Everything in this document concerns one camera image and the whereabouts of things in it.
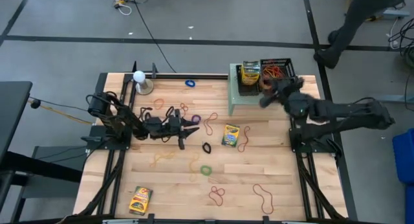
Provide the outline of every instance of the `small box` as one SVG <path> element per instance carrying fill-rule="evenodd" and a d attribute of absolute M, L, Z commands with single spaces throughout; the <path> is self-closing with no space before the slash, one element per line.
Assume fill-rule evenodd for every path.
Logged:
<path fill-rule="evenodd" d="M 137 186 L 129 204 L 129 213 L 144 215 L 147 212 L 152 193 L 151 189 Z"/>
<path fill-rule="evenodd" d="M 236 147 L 237 139 L 239 138 L 240 127 L 231 124 L 226 124 L 224 127 L 224 135 L 221 144 L 223 146 Z"/>

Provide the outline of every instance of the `white ball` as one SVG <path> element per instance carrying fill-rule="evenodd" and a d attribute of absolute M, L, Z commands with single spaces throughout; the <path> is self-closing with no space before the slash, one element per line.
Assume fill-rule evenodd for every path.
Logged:
<path fill-rule="evenodd" d="M 145 74 L 142 71 L 137 71 L 134 73 L 133 78 L 134 78 L 134 81 L 141 83 L 145 81 Z"/>

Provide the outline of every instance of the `blue bin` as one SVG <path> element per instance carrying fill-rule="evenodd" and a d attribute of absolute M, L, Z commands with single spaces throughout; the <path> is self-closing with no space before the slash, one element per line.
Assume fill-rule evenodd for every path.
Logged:
<path fill-rule="evenodd" d="M 414 129 L 393 138 L 395 164 L 398 178 L 406 184 L 414 184 Z"/>
<path fill-rule="evenodd" d="M 406 188 L 406 224 L 414 224 L 414 186 Z"/>

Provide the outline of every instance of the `green rubber band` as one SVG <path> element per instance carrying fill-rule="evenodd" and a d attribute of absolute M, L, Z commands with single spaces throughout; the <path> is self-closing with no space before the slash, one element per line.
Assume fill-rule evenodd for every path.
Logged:
<path fill-rule="evenodd" d="M 209 166 L 202 165 L 200 167 L 200 172 L 201 172 L 201 174 L 203 174 L 205 176 L 210 176 L 213 173 L 213 169 Z"/>

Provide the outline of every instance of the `black pants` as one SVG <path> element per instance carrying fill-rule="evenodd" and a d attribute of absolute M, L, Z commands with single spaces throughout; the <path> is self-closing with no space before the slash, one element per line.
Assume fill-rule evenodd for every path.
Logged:
<path fill-rule="evenodd" d="M 327 50 L 339 55 L 351 43 L 362 23 L 377 12 L 396 6 L 403 0 L 353 0 L 349 6 L 345 23 L 339 29 L 333 45 Z"/>

